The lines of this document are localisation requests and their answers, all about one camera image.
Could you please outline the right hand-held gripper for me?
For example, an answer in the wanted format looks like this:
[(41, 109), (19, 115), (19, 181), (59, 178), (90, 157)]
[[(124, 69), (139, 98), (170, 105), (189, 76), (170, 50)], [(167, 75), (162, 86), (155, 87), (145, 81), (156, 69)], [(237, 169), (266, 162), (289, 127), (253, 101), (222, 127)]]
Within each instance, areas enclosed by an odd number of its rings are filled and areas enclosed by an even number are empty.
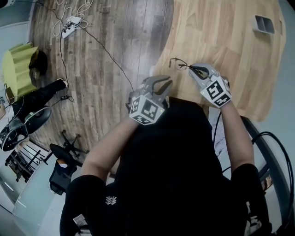
[(189, 68), (189, 76), (201, 87), (201, 94), (217, 108), (231, 101), (232, 95), (226, 80), (210, 64), (194, 63)]

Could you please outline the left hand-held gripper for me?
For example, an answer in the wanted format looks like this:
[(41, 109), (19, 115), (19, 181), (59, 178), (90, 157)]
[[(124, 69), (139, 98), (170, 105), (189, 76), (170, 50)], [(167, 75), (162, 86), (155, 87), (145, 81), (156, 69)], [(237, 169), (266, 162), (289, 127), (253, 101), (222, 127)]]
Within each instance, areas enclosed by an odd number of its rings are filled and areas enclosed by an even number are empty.
[(129, 117), (144, 126), (156, 123), (165, 111), (164, 101), (173, 85), (170, 78), (167, 75), (147, 77), (130, 92), (126, 103)]

